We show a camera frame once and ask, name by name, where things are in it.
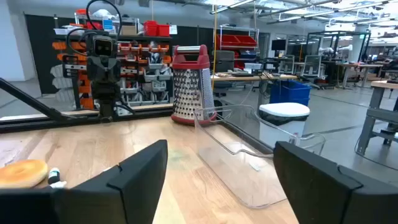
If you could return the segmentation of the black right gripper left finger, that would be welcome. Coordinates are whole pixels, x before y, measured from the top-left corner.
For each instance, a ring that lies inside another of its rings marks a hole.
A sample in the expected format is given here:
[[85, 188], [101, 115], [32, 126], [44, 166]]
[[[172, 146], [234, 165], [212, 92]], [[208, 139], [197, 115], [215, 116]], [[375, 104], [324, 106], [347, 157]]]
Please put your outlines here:
[[59, 222], [152, 223], [167, 158], [167, 141], [158, 140], [97, 176], [59, 190]]

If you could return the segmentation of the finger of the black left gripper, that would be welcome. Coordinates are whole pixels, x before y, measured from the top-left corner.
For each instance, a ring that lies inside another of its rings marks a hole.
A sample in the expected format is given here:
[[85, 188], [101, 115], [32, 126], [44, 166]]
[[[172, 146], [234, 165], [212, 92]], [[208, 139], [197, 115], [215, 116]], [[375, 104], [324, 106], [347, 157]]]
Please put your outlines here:
[[113, 57], [104, 58], [105, 81], [106, 82], [118, 82], [120, 81], [121, 73], [121, 62]]
[[104, 76], [104, 67], [99, 57], [89, 56], [87, 58], [87, 74], [90, 81], [102, 80]]

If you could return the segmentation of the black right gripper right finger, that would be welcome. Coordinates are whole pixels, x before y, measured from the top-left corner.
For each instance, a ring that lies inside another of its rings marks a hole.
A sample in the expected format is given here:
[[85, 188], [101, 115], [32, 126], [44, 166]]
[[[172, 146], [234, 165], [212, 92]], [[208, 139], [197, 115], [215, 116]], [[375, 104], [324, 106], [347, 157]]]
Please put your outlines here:
[[273, 163], [299, 223], [397, 224], [397, 187], [289, 142], [275, 144]]

